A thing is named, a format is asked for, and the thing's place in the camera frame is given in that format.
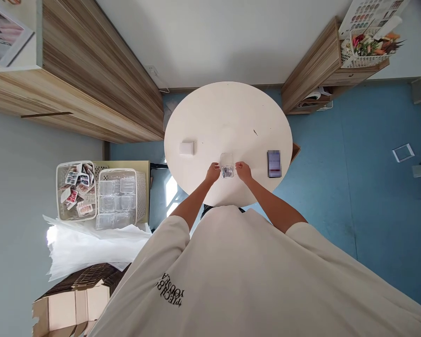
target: phone screen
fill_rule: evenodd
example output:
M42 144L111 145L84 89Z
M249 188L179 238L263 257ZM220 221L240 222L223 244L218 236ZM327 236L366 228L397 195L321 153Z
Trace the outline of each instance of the phone screen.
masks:
M268 177L269 178L280 178L282 177L281 171L281 151L279 150L268 150Z

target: framed picture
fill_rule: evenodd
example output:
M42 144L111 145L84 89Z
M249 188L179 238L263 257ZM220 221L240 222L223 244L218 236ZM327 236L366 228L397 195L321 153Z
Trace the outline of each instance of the framed picture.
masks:
M33 34L0 7L0 65L9 66Z

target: white tissue paper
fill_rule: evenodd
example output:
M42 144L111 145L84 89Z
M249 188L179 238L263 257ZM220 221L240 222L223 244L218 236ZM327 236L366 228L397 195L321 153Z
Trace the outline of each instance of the white tissue paper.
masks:
M51 225L47 230L52 259L49 281L101 263L123 271L152 235L133 225L97 231L94 220L67 222L43 217Z

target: hand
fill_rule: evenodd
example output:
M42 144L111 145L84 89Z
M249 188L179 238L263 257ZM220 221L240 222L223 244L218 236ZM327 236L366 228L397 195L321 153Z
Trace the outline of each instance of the hand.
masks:
M253 178L251 176L251 169L249 168L249 165L244 161L235 163L235 169L237 171L237 175L244 183L247 183L250 179Z
M220 167L218 166L218 163L212 163L206 173L205 180L211 183L214 183L218 180L218 177L220 177Z

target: stack of cardboard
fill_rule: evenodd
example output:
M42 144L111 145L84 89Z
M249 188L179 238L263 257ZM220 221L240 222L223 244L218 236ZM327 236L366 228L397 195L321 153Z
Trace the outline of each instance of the stack of cardboard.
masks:
M33 337L86 336L102 314L124 271L96 264L78 271L33 303Z

